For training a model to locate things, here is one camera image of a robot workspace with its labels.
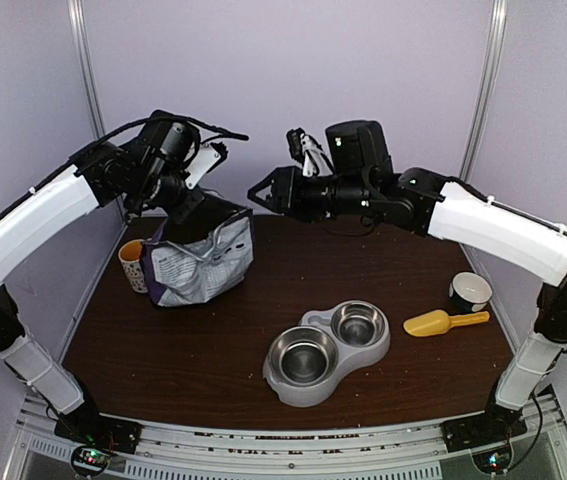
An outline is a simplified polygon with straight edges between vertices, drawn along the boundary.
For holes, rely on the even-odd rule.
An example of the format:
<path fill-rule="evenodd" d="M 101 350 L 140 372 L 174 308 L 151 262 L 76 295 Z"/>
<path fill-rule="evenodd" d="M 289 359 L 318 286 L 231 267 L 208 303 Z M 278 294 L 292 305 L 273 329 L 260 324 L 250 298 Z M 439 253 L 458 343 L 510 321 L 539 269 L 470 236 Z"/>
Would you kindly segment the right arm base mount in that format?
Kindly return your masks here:
<path fill-rule="evenodd" d="M 444 421 L 441 431 L 449 453 L 468 450 L 477 470 L 494 477 L 513 466 L 512 440 L 528 429 L 522 420 L 508 424 L 478 414 Z"/>

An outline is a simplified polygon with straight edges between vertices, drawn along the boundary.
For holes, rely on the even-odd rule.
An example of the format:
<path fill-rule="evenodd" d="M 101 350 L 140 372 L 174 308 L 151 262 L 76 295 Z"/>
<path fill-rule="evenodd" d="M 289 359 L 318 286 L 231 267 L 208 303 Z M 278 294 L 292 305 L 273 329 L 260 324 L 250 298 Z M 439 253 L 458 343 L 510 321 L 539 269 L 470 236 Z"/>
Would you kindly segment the purple pet food bag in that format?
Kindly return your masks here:
<path fill-rule="evenodd" d="M 185 220 L 142 242 L 141 267 L 160 308 L 204 304 L 241 283 L 253 259 L 253 211 L 207 193 Z"/>

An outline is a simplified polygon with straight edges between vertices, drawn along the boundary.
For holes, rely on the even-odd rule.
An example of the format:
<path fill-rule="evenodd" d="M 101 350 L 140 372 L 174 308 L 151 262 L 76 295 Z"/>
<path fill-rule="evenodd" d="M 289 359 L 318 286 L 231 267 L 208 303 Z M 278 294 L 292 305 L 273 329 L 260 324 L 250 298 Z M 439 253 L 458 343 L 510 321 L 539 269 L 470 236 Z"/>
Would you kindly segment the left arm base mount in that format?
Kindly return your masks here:
<path fill-rule="evenodd" d="M 93 433 L 81 433 L 66 419 L 56 421 L 54 434 L 76 443 L 71 448 L 69 464 L 80 477 L 96 476 L 123 467 L 123 455 L 136 452 L 142 426 L 138 422 L 113 417 L 101 417 Z"/>

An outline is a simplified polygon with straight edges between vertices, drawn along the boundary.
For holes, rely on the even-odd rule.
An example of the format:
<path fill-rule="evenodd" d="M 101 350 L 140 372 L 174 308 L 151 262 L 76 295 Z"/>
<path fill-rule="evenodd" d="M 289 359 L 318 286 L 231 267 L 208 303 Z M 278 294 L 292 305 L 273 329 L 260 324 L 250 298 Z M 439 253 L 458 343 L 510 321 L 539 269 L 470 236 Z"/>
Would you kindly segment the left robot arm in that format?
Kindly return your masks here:
<path fill-rule="evenodd" d="M 189 171 L 199 160 L 205 123 L 156 110 L 92 141 L 0 213 L 0 359 L 38 391 L 86 444 L 107 424 L 88 389 L 33 339 L 5 281 L 65 227 L 124 200 L 128 219 L 161 208 L 188 214 L 200 195 Z"/>

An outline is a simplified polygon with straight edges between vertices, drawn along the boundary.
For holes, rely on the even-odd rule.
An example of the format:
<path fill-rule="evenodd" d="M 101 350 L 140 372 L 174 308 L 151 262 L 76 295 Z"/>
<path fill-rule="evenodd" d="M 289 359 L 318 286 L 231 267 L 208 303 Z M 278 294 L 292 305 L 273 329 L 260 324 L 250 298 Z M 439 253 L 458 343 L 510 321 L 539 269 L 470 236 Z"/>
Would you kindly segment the yellow plastic scoop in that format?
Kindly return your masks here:
<path fill-rule="evenodd" d="M 490 313 L 487 311 L 450 315 L 444 310 L 433 310 L 406 320 L 403 329 L 408 335 L 423 338 L 444 335 L 453 328 L 478 325 L 489 320 Z"/>

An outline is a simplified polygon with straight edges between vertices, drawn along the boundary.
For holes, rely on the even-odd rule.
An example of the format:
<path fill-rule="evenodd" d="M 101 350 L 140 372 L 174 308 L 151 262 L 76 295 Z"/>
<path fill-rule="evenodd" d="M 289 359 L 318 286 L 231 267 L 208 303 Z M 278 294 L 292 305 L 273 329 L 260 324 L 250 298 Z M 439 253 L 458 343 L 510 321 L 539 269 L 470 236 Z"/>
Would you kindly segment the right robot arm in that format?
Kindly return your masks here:
<path fill-rule="evenodd" d="M 498 440 L 567 346 L 567 226 L 499 203 L 457 177 L 419 167 L 395 172 L 375 120 L 337 123 L 325 135 L 323 149 L 303 129 L 288 131 L 295 165 L 275 168 L 248 199 L 305 222 L 367 217 L 482 250 L 541 279 L 531 332 L 476 419 L 482 440 Z"/>

